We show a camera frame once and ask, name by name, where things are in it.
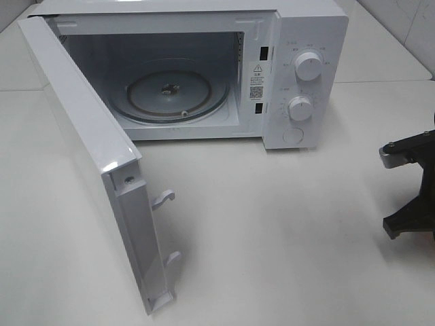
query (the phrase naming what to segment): microwave door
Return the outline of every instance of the microwave door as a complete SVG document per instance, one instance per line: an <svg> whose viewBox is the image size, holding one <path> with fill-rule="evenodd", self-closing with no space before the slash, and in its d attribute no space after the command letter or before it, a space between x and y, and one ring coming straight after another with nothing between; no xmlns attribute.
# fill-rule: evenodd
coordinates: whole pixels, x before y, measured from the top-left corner
<svg viewBox="0 0 435 326"><path fill-rule="evenodd" d="M41 17L19 26L43 79L50 106L90 195L105 218L115 218L148 314L173 299L152 217L172 191L154 201L139 169L141 154Z"/></svg>

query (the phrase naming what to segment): qr code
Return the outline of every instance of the qr code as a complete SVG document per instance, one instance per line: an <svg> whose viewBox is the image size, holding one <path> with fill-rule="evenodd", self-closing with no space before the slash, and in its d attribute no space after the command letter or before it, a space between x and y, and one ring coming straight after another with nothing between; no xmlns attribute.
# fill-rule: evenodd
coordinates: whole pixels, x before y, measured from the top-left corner
<svg viewBox="0 0 435 326"><path fill-rule="evenodd" d="M263 97L263 86L251 87L250 98L262 98Z"/></svg>

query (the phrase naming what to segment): timer knob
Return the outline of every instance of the timer knob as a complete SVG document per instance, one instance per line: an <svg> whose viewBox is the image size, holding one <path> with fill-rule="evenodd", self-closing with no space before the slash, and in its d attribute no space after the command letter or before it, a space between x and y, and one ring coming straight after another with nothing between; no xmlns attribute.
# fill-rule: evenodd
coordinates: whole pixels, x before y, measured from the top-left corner
<svg viewBox="0 0 435 326"><path fill-rule="evenodd" d="M304 52L294 61L294 68L301 80L314 80L321 74L321 57L313 51Z"/></svg>
<svg viewBox="0 0 435 326"><path fill-rule="evenodd" d="M294 121L303 121L311 117L314 106L306 96L293 98L288 105L288 114Z"/></svg>

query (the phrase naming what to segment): white microwave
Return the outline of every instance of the white microwave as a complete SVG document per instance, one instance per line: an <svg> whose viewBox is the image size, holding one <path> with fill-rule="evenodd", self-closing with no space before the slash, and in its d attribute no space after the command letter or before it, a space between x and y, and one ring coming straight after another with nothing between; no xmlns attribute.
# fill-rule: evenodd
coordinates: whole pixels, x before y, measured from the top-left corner
<svg viewBox="0 0 435 326"><path fill-rule="evenodd" d="M71 155L115 217L147 313L173 299L133 141L314 147L348 19L333 0L45 0L19 22Z"/></svg>

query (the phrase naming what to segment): warning label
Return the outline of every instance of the warning label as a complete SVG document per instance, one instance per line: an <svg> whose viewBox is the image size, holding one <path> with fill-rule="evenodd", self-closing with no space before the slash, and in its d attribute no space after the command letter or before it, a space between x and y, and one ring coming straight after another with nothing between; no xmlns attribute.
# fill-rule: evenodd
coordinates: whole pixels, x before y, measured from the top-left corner
<svg viewBox="0 0 435 326"><path fill-rule="evenodd" d="M267 77L270 73L268 62L252 62L249 65L249 99L256 101L261 100L264 96L264 87L267 86Z"/></svg>

